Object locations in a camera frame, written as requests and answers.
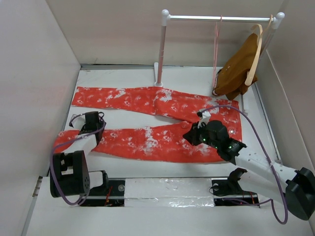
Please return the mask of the pink wire hanger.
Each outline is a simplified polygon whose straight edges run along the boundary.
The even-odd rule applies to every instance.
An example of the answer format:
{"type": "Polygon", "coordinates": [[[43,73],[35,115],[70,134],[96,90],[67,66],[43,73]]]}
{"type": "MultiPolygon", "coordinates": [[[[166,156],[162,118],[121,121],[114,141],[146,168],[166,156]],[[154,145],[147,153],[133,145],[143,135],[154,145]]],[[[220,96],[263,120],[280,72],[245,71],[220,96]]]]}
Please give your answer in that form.
{"type": "Polygon", "coordinates": [[[215,88],[216,86],[218,47],[219,47],[221,23],[222,23],[222,15],[220,16],[220,20],[215,23],[214,57],[213,57],[213,88],[215,88]]]}

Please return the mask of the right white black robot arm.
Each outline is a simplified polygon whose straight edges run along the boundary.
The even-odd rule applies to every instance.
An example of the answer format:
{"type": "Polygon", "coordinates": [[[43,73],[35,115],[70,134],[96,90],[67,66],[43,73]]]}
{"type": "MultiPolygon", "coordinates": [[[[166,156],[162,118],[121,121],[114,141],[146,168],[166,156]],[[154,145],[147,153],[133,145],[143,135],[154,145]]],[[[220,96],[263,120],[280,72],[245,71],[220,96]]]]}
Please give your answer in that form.
{"type": "Polygon", "coordinates": [[[218,120],[194,123],[183,135],[191,145],[208,145],[224,161],[237,166],[228,177],[227,187],[234,194],[243,191],[261,194],[282,203],[301,220],[309,220],[315,211],[315,176],[307,168],[300,170],[268,161],[244,143],[231,138],[218,120]]]}

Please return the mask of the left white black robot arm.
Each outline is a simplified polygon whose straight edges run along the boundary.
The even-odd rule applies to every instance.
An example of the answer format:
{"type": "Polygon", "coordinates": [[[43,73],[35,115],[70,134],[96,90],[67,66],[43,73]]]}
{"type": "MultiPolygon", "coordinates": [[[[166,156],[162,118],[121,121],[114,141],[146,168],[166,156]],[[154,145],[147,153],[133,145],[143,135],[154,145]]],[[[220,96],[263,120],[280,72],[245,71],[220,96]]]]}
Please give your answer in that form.
{"type": "Polygon", "coordinates": [[[69,206],[79,206],[91,187],[86,157],[95,149],[106,127],[104,112],[73,115],[68,124],[79,131],[76,138],[56,145],[50,154],[50,191],[69,206]]]}

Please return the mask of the red white patterned trousers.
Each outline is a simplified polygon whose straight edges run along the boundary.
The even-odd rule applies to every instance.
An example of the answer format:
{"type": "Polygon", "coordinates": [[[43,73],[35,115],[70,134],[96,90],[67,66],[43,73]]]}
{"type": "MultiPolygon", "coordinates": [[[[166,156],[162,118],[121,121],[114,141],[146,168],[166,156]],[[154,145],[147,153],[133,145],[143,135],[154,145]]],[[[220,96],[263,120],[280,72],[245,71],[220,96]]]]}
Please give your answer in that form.
{"type": "Polygon", "coordinates": [[[159,87],[78,87],[71,104],[107,111],[108,127],[94,151],[110,156],[173,163],[219,162],[214,148],[192,146],[183,138],[199,121],[197,112],[206,108],[232,138],[243,139],[237,101],[159,87]]]}

